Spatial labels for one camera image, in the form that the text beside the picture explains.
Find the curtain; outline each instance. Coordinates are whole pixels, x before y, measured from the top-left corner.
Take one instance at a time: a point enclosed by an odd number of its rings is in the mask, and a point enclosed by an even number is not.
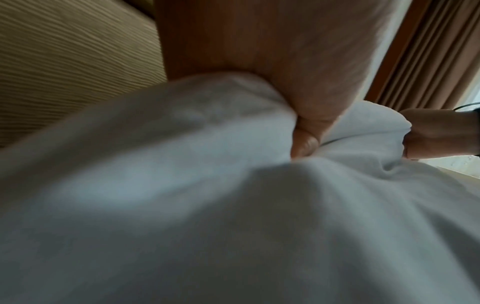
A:
[[[378,103],[452,108],[479,68],[480,0],[432,1]]]

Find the white t-shirt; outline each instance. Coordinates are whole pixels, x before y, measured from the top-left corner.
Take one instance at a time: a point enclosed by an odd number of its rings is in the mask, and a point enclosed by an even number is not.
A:
[[[480,189],[402,159],[356,102],[296,115],[222,73],[91,107],[0,153],[0,303],[480,303]]]

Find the hand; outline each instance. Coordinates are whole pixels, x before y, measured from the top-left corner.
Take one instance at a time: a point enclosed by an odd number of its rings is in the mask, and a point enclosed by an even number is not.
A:
[[[350,106],[391,0],[157,0],[170,80],[214,71],[264,77],[298,114],[292,157],[312,154]]]
[[[480,154],[480,125],[476,112],[407,109],[411,122],[404,140],[405,157],[427,159]]]

